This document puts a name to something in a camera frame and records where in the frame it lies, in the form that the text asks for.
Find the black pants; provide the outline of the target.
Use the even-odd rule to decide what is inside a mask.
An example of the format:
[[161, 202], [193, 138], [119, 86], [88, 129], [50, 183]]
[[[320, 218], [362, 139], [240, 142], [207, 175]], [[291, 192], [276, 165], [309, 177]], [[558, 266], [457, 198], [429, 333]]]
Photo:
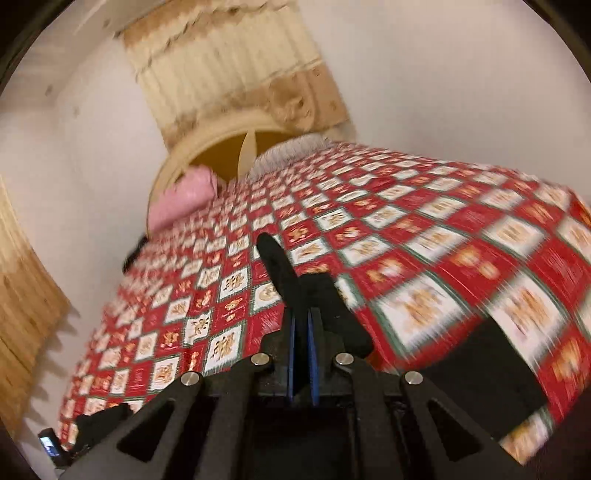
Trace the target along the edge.
[[[297, 275], [287, 253], [270, 234], [256, 249], [273, 287], [297, 318], [317, 308], [322, 327], [342, 338], [346, 352], [367, 358], [375, 350], [370, 333], [342, 299], [328, 273]], [[420, 370], [460, 408], [500, 440], [547, 403], [535, 374], [490, 317], [443, 359]]]

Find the red patchwork bedspread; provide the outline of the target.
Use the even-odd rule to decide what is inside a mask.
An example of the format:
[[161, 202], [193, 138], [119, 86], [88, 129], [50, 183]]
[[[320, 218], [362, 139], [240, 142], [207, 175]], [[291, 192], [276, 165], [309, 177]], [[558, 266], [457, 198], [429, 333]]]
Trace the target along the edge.
[[298, 273], [327, 272], [383, 370], [448, 352], [491, 314], [548, 401], [503, 439], [529, 460], [590, 382], [590, 216], [570, 189], [516, 170], [339, 143], [155, 235], [103, 311], [65, 394], [58, 435], [178, 374], [256, 352], [283, 307], [256, 237]]

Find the striped pillow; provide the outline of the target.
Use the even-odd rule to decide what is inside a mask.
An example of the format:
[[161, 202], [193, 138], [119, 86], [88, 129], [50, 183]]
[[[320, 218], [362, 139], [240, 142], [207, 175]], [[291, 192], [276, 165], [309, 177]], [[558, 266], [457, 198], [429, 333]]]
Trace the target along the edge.
[[286, 168], [290, 163], [325, 150], [332, 144], [334, 143], [330, 138], [318, 133], [305, 134], [280, 142], [256, 157], [246, 179], [256, 181], [263, 175]]

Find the black item beside bed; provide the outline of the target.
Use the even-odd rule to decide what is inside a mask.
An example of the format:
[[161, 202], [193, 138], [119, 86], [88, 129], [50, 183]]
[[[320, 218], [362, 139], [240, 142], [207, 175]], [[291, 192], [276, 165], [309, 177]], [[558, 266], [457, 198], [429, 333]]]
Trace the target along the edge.
[[140, 237], [140, 239], [138, 240], [137, 244], [135, 245], [135, 247], [127, 254], [127, 256], [125, 257], [125, 260], [123, 262], [123, 265], [122, 265], [122, 273], [123, 274], [126, 274], [130, 270], [133, 263], [136, 261], [136, 259], [140, 255], [142, 248], [145, 246], [145, 244], [147, 242], [148, 242], [147, 236], [142, 235]]

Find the pink folded blanket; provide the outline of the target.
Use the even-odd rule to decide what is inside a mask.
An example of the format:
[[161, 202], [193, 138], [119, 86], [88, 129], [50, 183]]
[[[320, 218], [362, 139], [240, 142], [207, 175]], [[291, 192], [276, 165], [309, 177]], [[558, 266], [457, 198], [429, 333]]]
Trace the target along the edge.
[[150, 203], [147, 233], [153, 235], [174, 221], [204, 207], [217, 198], [217, 176], [211, 168], [189, 167], [179, 181], [165, 189]]

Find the cream wooden headboard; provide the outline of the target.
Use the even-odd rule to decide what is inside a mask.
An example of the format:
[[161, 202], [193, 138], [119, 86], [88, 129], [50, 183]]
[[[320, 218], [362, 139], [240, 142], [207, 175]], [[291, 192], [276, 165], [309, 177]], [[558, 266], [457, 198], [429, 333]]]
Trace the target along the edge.
[[[204, 165], [217, 176], [218, 193], [228, 182], [245, 176], [256, 157], [280, 142], [298, 137], [260, 110], [229, 113], [194, 128], [171, 147], [148, 197], [150, 203], [180, 180], [189, 167]], [[147, 212], [145, 234], [147, 233]]]

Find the beige curtain behind bed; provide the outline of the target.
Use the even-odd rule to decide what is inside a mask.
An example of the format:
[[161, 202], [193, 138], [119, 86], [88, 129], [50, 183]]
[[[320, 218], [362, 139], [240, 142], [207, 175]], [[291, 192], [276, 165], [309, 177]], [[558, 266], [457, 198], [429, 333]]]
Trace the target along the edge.
[[168, 1], [122, 41], [163, 141], [257, 109], [307, 133], [348, 121], [341, 92], [294, 1]]

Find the beige curtain left wall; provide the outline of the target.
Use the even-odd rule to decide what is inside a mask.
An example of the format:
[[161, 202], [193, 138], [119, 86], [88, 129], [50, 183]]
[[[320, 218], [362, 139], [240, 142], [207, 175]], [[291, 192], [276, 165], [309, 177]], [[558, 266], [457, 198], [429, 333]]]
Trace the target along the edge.
[[1, 188], [1, 420], [18, 435], [34, 383], [37, 356], [70, 302], [46, 271]]

